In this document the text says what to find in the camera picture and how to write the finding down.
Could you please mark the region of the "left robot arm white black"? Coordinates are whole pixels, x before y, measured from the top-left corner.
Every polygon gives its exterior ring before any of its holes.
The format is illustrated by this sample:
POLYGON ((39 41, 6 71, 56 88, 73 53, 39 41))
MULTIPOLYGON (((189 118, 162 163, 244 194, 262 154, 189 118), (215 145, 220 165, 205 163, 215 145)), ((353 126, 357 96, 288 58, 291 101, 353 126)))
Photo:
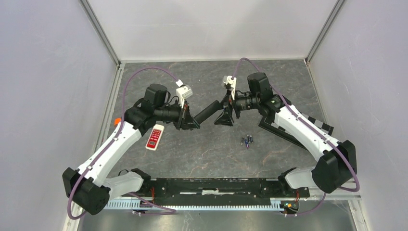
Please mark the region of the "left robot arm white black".
POLYGON ((67 168, 63 172, 63 183, 68 197, 67 212, 76 203, 91 215, 98 214, 107 203, 119 196, 137 193, 146 196, 151 183, 139 172, 130 171, 125 175, 109 179, 107 176, 125 152, 136 143, 158 121, 173 123, 178 130, 192 130, 222 108, 214 101, 198 115, 190 114, 188 102, 183 95, 189 93, 188 86, 177 89, 176 102, 169 104, 167 87, 151 84, 143 98, 127 109, 112 135, 105 143, 78 168, 67 168))

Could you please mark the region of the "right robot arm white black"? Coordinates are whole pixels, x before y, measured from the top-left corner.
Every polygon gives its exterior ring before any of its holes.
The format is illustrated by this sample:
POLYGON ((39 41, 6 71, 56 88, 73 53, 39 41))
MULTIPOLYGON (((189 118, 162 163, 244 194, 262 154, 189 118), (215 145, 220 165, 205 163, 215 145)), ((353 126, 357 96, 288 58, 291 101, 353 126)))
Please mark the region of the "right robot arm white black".
POLYGON ((224 76, 223 85, 227 90, 223 99, 224 111, 215 124, 232 126, 232 112, 240 117, 243 110, 256 109, 266 122, 283 128, 300 142, 314 157, 316 165, 292 168, 282 174, 278 191, 283 196, 291 196, 302 187, 318 187, 325 193, 337 189, 358 192, 356 147, 349 140, 339 141, 318 128, 273 87, 265 73, 257 72, 247 78, 249 91, 237 93, 237 80, 224 76))

